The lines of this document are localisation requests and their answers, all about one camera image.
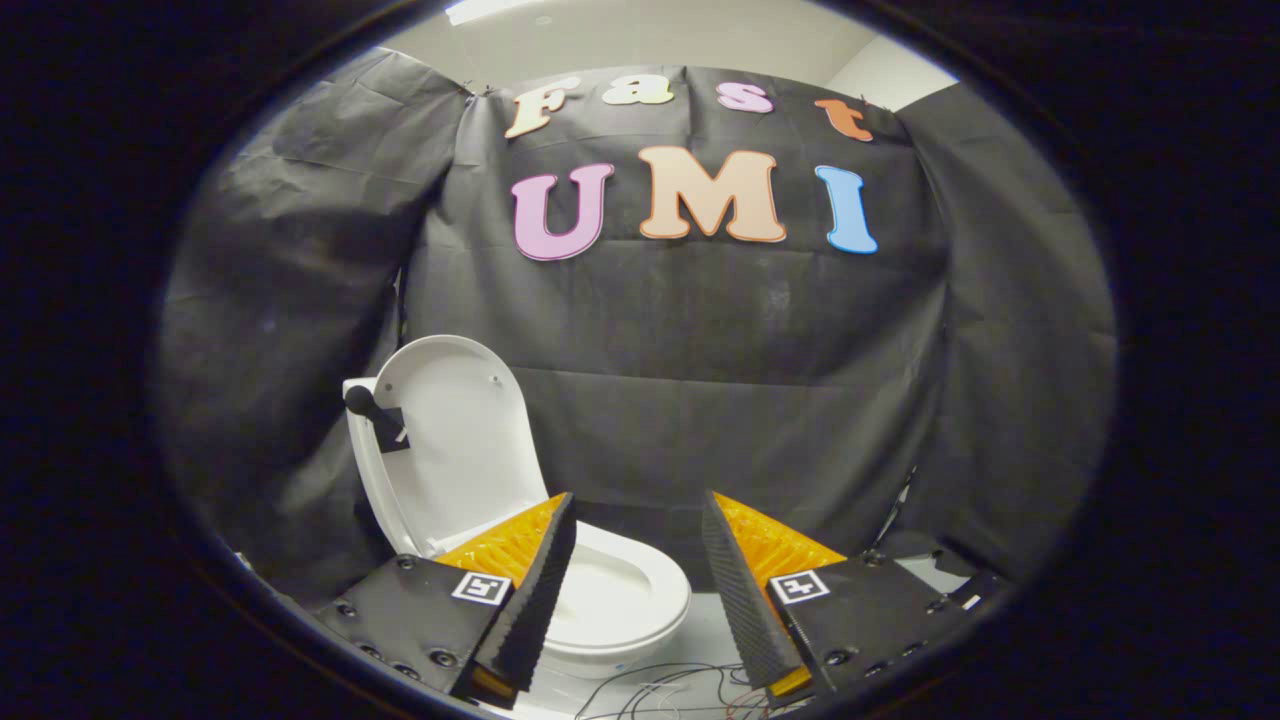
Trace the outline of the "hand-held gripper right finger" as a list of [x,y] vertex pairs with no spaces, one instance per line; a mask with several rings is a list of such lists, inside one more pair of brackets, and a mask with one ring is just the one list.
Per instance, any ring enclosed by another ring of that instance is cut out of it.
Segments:
[[746,676],[774,711],[879,705],[986,615],[983,569],[847,556],[714,491],[701,536]]

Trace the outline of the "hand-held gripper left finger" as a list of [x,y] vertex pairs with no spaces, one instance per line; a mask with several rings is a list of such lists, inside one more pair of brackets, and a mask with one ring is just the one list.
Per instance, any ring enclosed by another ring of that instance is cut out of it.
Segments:
[[435,559],[402,553],[339,593],[319,621],[444,696],[512,708],[532,684],[576,546],[561,493]]

